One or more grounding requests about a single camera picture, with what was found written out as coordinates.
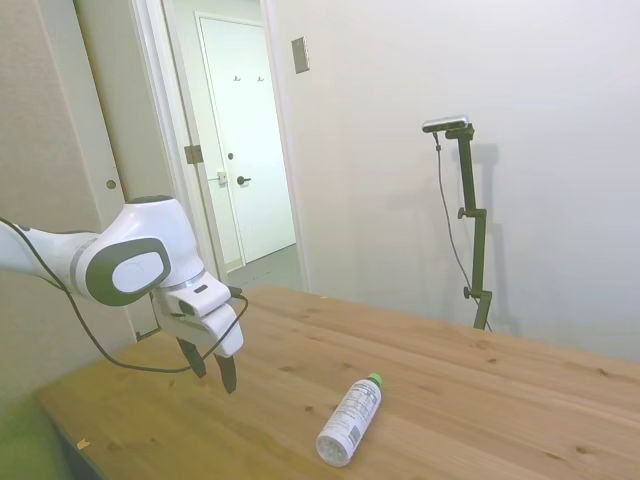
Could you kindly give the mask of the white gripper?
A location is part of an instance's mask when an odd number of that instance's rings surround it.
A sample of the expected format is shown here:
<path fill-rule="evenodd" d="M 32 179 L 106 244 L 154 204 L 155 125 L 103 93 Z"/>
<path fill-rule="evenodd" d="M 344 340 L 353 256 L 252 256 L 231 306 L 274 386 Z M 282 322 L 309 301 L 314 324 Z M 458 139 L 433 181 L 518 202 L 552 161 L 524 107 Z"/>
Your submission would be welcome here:
<path fill-rule="evenodd" d="M 228 394 L 234 393 L 237 371 L 233 355 L 243 346 L 243 334 L 238 324 L 233 325 L 237 317 L 229 290 L 156 289 L 153 300 L 160 310 L 160 327 L 178 337 L 182 354 L 198 378 L 206 375 L 206 366 L 196 346 L 217 345 L 214 358 L 223 386 Z"/>

